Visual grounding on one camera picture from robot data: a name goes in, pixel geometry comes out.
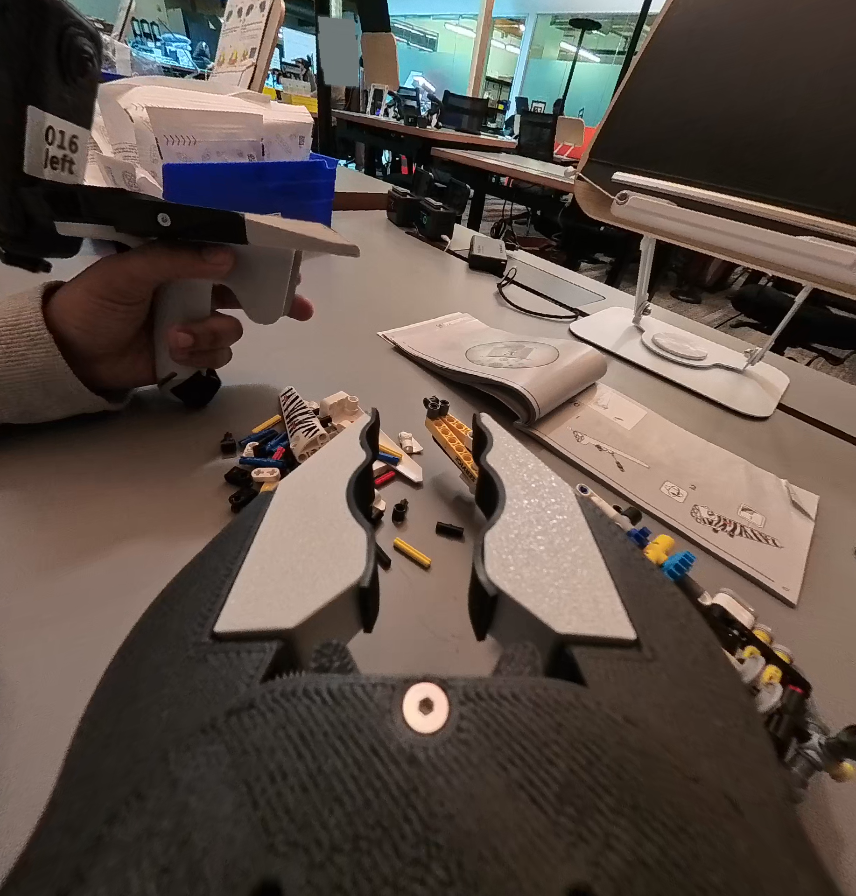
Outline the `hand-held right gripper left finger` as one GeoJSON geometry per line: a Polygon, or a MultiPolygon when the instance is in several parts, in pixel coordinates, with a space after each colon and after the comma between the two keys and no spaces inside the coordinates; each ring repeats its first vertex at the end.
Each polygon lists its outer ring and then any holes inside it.
{"type": "Polygon", "coordinates": [[[371,633],[379,615],[372,503],[379,413],[371,409],[267,495],[213,635],[277,639],[292,653],[371,633]]]}

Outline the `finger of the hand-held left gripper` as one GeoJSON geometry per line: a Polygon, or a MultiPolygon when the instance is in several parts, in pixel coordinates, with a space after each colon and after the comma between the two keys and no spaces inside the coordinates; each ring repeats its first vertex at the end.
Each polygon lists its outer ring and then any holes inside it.
{"type": "Polygon", "coordinates": [[[224,285],[255,324],[270,325],[289,314],[306,258],[360,255],[354,242],[321,223],[276,215],[243,219],[247,242],[232,248],[235,261],[224,285]]]}

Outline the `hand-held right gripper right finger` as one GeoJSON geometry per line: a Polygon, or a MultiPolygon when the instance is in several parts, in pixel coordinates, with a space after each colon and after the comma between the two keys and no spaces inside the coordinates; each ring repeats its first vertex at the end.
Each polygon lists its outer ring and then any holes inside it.
{"type": "Polygon", "coordinates": [[[637,634],[579,497],[485,413],[474,416],[476,536],[467,609],[479,642],[636,643],[637,634]]]}

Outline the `heap of mixed lego pieces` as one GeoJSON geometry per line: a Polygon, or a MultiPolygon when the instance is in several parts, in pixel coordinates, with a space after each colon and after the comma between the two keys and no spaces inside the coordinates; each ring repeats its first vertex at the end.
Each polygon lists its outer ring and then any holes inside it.
{"type": "MultiPolygon", "coordinates": [[[[330,439],[346,431],[363,416],[358,399],[346,392],[336,392],[323,398],[321,402],[307,403],[330,439]]],[[[381,522],[385,512],[385,503],[379,491],[381,487],[400,476],[416,485],[422,482],[421,468],[410,459],[414,454],[422,454],[422,447],[411,432],[401,431],[397,442],[386,434],[380,434],[378,445],[378,458],[373,465],[372,474],[373,484],[378,489],[371,510],[373,524],[381,522]]],[[[237,454],[235,464],[224,474],[225,483],[234,488],[227,499],[232,514],[249,506],[260,493],[274,490],[283,476],[299,466],[291,452],[281,413],[262,421],[241,439],[235,440],[231,432],[225,432],[220,442],[220,451],[226,458],[237,454]]],[[[435,533],[445,539],[465,539],[464,527],[446,521],[436,522],[435,533]]],[[[430,558],[420,554],[411,545],[401,546],[402,544],[397,539],[394,549],[421,568],[430,567],[430,558]]]]}

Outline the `zebra striped lego panel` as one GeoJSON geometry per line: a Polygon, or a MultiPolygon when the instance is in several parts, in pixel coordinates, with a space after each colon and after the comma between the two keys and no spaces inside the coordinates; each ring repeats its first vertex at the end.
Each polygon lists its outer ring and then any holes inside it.
{"type": "Polygon", "coordinates": [[[329,443],[330,436],[296,388],[285,387],[278,399],[291,452],[298,463],[305,462],[329,443]]]}

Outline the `lego instruction booklet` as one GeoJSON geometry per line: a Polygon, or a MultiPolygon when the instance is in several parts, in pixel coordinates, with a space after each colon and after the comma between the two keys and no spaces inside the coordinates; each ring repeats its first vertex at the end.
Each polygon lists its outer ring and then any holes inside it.
{"type": "Polygon", "coordinates": [[[466,313],[379,336],[436,375],[499,399],[517,427],[572,466],[797,606],[819,496],[602,384],[598,350],[466,313]]]}

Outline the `person's left hand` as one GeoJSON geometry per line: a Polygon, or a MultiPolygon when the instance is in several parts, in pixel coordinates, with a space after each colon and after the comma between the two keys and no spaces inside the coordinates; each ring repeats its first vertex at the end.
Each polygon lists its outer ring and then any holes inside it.
{"type": "Polygon", "coordinates": [[[227,247],[150,242],[92,264],[49,292],[43,317],[64,360],[91,392],[108,396],[156,382],[151,307],[175,281],[221,281],[227,247]]]}

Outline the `small black propped board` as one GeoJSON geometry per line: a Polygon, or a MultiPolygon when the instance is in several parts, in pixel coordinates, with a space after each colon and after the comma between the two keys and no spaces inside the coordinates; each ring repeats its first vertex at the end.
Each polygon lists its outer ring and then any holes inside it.
{"type": "Polygon", "coordinates": [[[364,86],[373,84],[397,91],[400,67],[397,40],[391,31],[363,31],[360,39],[364,68],[364,86]]]}

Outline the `black power adapter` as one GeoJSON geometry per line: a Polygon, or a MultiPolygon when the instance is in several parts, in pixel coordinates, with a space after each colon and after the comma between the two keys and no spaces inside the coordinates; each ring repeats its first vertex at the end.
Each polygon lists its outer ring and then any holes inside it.
{"type": "Polygon", "coordinates": [[[509,254],[504,242],[481,234],[470,238],[467,266],[471,271],[488,273],[501,278],[509,265],[509,254]]]}

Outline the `propped board with printed sheet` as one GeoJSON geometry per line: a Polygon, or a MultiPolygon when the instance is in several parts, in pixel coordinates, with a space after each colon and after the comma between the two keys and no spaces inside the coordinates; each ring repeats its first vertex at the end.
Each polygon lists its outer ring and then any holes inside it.
{"type": "Polygon", "coordinates": [[[226,2],[209,81],[262,92],[285,17],[284,1],[226,2]]]}

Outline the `white folding stand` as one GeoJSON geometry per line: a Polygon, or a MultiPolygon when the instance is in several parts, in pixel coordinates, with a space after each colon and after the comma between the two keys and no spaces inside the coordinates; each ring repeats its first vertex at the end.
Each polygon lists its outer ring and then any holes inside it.
{"type": "Polygon", "coordinates": [[[574,195],[589,216],[641,242],[632,307],[593,313],[570,332],[741,416],[765,420],[777,409],[789,377],[764,358],[815,289],[856,299],[856,224],[836,216],[627,171],[614,172],[608,186],[579,173],[574,195]],[[651,275],[664,243],[775,274],[800,290],[763,346],[729,349],[653,315],[651,275]]]}

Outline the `black disc-topped pole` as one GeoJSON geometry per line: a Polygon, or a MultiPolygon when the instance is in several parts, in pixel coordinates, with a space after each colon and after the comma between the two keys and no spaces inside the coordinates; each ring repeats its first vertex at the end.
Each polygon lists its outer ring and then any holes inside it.
{"type": "Polygon", "coordinates": [[[605,25],[597,16],[582,15],[568,22],[571,34],[560,45],[570,50],[567,78],[561,94],[561,109],[575,118],[584,118],[594,106],[601,89],[596,83],[606,72],[605,25]]]}

